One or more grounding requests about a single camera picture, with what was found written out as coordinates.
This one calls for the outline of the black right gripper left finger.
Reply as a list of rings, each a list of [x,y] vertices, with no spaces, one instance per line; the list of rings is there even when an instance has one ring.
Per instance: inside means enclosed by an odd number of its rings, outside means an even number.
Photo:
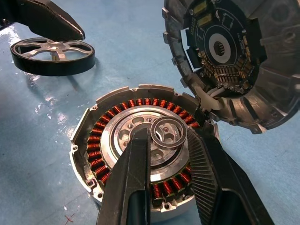
[[[96,225],[150,225],[150,132],[135,132],[106,181]]]

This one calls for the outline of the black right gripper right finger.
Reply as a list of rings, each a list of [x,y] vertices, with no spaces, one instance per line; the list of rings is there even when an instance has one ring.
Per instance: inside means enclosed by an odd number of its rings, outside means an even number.
[[[188,127],[187,141],[201,225],[275,225],[247,174],[214,135]]]

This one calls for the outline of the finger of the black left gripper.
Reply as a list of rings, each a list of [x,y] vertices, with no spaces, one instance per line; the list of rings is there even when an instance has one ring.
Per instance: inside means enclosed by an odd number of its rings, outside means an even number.
[[[51,0],[0,0],[0,31],[14,23],[56,42],[85,39],[74,18]]]

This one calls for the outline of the black rimmed spoked rotor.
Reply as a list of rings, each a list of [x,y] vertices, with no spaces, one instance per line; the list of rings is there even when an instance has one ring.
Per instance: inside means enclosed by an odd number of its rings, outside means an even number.
[[[20,70],[42,76],[69,76],[95,65],[95,49],[78,40],[55,42],[45,37],[24,39],[10,47]]]

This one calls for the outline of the white round metal flange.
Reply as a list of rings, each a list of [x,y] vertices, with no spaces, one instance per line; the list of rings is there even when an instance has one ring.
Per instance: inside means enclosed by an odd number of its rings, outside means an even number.
[[[300,109],[300,0],[164,0],[164,41],[214,121],[261,134]]]

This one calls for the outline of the silver motor housing copper windings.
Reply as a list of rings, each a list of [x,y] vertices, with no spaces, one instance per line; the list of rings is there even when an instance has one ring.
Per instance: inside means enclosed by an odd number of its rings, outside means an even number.
[[[219,135],[216,123],[200,110],[198,99],[161,85],[120,88],[85,110],[71,137],[70,160],[78,180],[97,203],[102,202],[110,172],[133,134],[164,116]],[[153,222],[176,217],[192,206],[187,143],[176,150],[152,143],[150,170]]]

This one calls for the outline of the blue plastic table cover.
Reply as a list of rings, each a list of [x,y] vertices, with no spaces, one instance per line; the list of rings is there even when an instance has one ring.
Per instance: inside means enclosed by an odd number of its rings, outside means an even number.
[[[97,62],[68,77],[25,73],[10,46],[33,34],[21,24],[0,31],[0,225],[95,225],[97,206],[69,158],[84,111],[124,86],[184,91],[163,40],[163,0],[53,1],[84,29]],[[300,112],[260,135],[222,121],[218,128],[274,223],[299,225]]]

